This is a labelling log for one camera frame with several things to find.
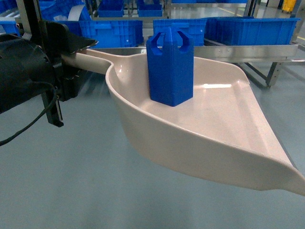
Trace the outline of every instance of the black wire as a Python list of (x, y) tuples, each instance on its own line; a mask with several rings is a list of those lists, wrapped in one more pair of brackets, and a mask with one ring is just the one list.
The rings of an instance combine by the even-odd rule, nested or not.
[(22, 134), (24, 131), (26, 131), (27, 129), (29, 129), (32, 125), (35, 124), (35, 122), (37, 122), (45, 113), (47, 113), (56, 103), (58, 97), (57, 97), (57, 94), (56, 94), (56, 90), (54, 88), (54, 86), (50, 83), (46, 83), (46, 82), (33, 82), (34, 84), (41, 84), (43, 86), (47, 86), (48, 89), (47, 90), (52, 90), (53, 91), (53, 99), (51, 100), (51, 102), (49, 103), (49, 105), (47, 107), (45, 107), (43, 109), (43, 111), (30, 123), (28, 124), (26, 127), (24, 127), (23, 129), (21, 129), (20, 131), (17, 131), (14, 135), (12, 135), (11, 137), (3, 140), (3, 141), (0, 141), (0, 146), (3, 146), (7, 143), (9, 143), (11, 140), (13, 140), (14, 138), (16, 138), (17, 136), (19, 136), (20, 134)]

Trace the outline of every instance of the metal rail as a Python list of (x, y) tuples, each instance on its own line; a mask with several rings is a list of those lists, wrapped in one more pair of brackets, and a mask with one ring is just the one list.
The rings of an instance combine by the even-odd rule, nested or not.
[[(296, 55), (297, 44), (291, 45), (250, 45), (250, 46), (196, 46), (196, 57), (230, 62), (246, 63), (258, 76), (262, 77), (268, 87), (275, 84), (283, 64), (305, 64), (305, 59), (292, 59)], [(146, 53), (146, 47), (97, 49), (115, 55), (134, 55)], [(268, 75), (254, 67), (252, 62), (271, 62)]]

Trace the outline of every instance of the dustpan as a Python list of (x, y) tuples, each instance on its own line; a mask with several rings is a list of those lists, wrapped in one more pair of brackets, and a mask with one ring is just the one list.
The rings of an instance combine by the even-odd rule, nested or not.
[(149, 96), (146, 54), (84, 50), (66, 64), (106, 73), (132, 146), (151, 161), (218, 183), (305, 196), (305, 178), (268, 124), (244, 72), (195, 57), (193, 98), (170, 107)]

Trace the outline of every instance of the epoxy floor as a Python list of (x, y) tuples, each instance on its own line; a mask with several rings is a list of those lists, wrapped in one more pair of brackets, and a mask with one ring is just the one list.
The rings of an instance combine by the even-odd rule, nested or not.
[[(284, 67), (270, 89), (251, 87), (305, 174), (304, 67)], [(1, 114), (0, 139), (42, 109), (38, 96)], [(0, 147), (1, 229), (305, 228), (305, 197), (217, 184), (140, 156), (123, 133), (101, 75), (93, 74), (61, 109), (64, 127), (43, 117)]]

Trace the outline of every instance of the blue plastic container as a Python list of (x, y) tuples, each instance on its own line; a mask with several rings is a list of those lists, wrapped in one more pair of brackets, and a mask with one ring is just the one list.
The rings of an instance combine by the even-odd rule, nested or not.
[[(164, 34), (162, 50), (157, 41)], [(178, 47), (176, 35), (183, 45)], [(165, 27), (146, 43), (149, 89), (152, 100), (177, 106), (193, 97), (193, 38), (176, 27)]]
[(103, 0), (104, 5), (122, 5), (124, 4), (123, 0)]
[(45, 10), (55, 5), (55, 1), (39, 1), (40, 10)]
[(139, 17), (161, 17), (162, 5), (160, 4), (148, 4), (138, 5)]
[(16, 33), (18, 36), (20, 36), (15, 21), (0, 21), (0, 26), (3, 27), (6, 33)]
[(196, 0), (172, 0), (172, 3), (196, 3)]
[(79, 21), (84, 37), (99, 41), (95, 48), (135, 47), (143, 43), (139, 20)]
[(6, 7), (4, 0), (0, 0), (0, 13), (3, 13), (7, 10), (8, 8)]
[(218, 19), (249, 19), (254, 17), (211, 17), (206, 18), (204, 38), (216, 41), (217, 40), (217, 21)]
[(56, 0), (55, 4), (50, 3), (52, 1), (40, 1), (40, 4), (42, 2), (41, 15), (45, 20), (51, 21), (59, 15), (68, 17), (73, 6), (84, 4), (81, 0)]
[(7, 9), (14, 9), (17, 7), (16, 0), (4, 0)]
[(82, 36), (81, 27), (78, 21), (57, 21), (57, 22), (68, 26), (70, 32), (78, 36)]
[(225, 45), (289, 44), (299, 18), (218, 19), (217, 41)]
[[(153, 32), (157, 33), (164, 27), (174, 26), (187, 34), (191, 35), (194, 39), (195, 46), (203, 46), (204, 40), (204, 29), (207, 19), (162, 19), (162, 20), (153, 20)], [(177, 36), (178, 45), (182, 45), (182, 39), (180, 36)], [(163, 45), (163, 35), (160, 36), (158, 40), (158, 45)]]
[(100, 17), (122, 17), (124, 15), (124, 4), (100, 4), (98, 14)]

